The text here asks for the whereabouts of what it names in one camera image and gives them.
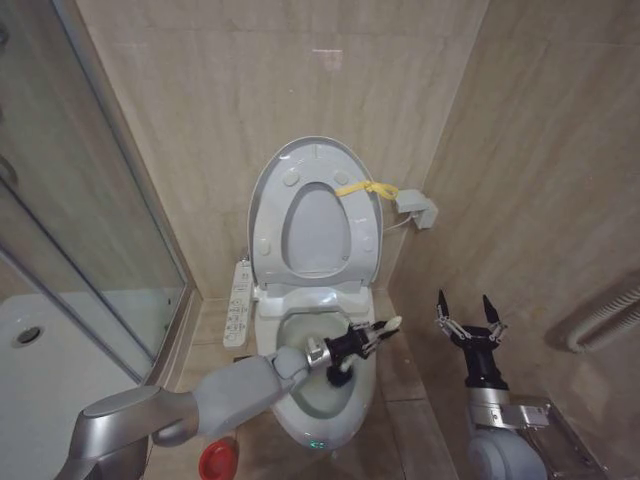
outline wall outlet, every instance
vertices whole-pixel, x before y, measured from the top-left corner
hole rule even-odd
[[[426,200],[427,207],[417,212],[417,215],[413,217],[413,221],[416,222],[416,227],[419,229],[433,227],[436,217],[438,216],[438,207],[436,207],[436,204],[428,198]]]
[[[431,228],[438,215],[438,207],[420,190],[400,190],[396,196],[398,213],[410,213],[419,229]]]

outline toilet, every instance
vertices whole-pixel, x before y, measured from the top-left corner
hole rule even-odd
[[[305,137],[284,146],[260,174],[249,209],[258,353],[283,345],[304,348],[309,336],[335,338],[350,323],[373,323],[370,285],[382,246],[377,195],[334,190],[371,180],[344,145]],[[277,402],[280,425],[310,448],[348,442],[367,414],[375,389],[376,356],[357,358],[341,388],[315,372]]]

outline yellow cable tie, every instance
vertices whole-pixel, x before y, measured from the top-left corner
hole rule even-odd
[[[398,188],[388,183],[378,183],[365,180],[363,182],[354,183],[353,185],[347,185],[346,187],[336,188],[335,192],[338,197],[344,197],[350,193],[357,192],[358,190],[366,190],[369,193],[377,193],[382,198],[387,200],[395,200],[398,196]]]

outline cable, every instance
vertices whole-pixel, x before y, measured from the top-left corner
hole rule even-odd
[[[407,218],[405,218],[403,221],[401,221],[400,223],[396,223],[395,225],[391,225],[390,227],[385,228],[382,233],[386,233],[389,230],[393,230],[394,228],[398,228],[401,227],[402,225],[404,225],[405,223],[409,222],[413,217],[415,216],[415,212],[409,212],[409,215],[407,215]]]

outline bidet control panel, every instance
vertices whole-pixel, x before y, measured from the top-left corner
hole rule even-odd
[[[231,286],[231,298],[227,310],[227,324],[224,328],[222,343],[225,348],[242,347],[247,342],[247,331],[251,317],[251,296],[253,277],[251,262],[240,260],[236,263]]]

